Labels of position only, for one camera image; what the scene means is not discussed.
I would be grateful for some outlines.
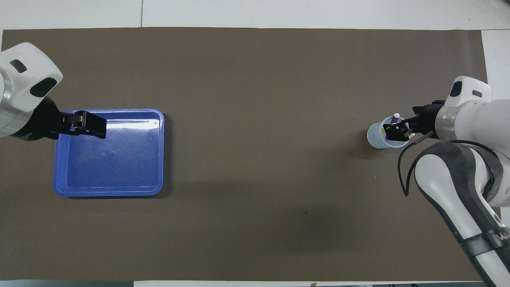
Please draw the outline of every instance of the robotic arm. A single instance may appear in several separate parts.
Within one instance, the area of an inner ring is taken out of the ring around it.
[[[487,84],[461,76],[447,100],[413,110],[415,117],[384,125],[388,138],[420,132],[446,140],[415,160],[418,188],[485,283],[510,286],[510,228],[491,208],[510,206],[510,100],[491,101]]]
[[[24,140],[59,134],[106,138],[106,120],[87,111],[60,112],[46,95],[62,73],[41,50],[22,43],[0,53],[0,137]]]

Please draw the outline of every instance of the black strap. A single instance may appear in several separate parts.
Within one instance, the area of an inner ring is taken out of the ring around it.
[[[500,227],[480,233],[460,242],[462,250],[469,257],[510,246],[510,228]]]

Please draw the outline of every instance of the brown mat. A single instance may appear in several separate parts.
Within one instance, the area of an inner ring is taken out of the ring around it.
[[[168,128],[153,199],[58,197],[54,142],[1,139],[0,279],[479,280],[417,189],[402,195],[400,150],[365,135],[445,99],[456,76],[486,81],[480,31],[3,37],[61,69],[50,94],[61,110],[154,107]]]

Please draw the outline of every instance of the blue plastic tray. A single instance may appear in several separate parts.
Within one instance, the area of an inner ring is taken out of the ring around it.
[[[60,136],[55,144],[55,192],[65,197],[157,194],[163,186],[163,113],[158,109],[87,111],[107,120],[106,139]]]

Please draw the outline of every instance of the purple marker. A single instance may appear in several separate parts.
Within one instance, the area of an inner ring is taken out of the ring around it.
[[[398,119],[399,119],[399,118],[400,118],[400,114],[399,114],[399,113],[394,113],[394,114],[393,114],[393,117],[391,118],[390,125],[391,125],[391,124],[395,124],[395,123],[397,123],[397,121],[398,121]]]

